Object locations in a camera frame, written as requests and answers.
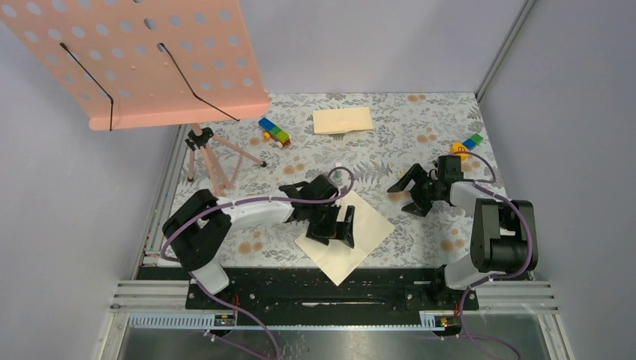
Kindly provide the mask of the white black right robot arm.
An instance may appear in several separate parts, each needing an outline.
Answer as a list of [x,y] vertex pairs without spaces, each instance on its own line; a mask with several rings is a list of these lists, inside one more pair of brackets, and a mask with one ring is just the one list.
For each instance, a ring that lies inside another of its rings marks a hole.
[[472,217],[469,254],[442,268],[442,281],[430,288],[434,305],[448,309],[460,290],[487,281],[517,278],[538,264],[538,241],[533,204],[511,200],[488,190],[483,180],[468,179],[457,154],[438,158],[433,170],[413,164],[387,191],[408,190],[411,203],[403,212],[424,217],[438,202],[464,210]]

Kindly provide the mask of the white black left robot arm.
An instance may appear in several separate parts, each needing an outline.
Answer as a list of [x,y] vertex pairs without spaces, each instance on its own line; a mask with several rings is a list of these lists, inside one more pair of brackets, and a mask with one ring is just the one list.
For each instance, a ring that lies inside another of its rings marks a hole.
[[232,301],[233,289],[216,254],[231,231],[305,221],[307,238],[354,248],[355,207],[347,206],[343,220],[338,219],[341,207],[336,202],[346,194],[324,174],[310,182],[281,185],[268,195],[227,202],[210,190],[198,190],[163,224],[161,256],[189,273],[211,306],[224,308]]

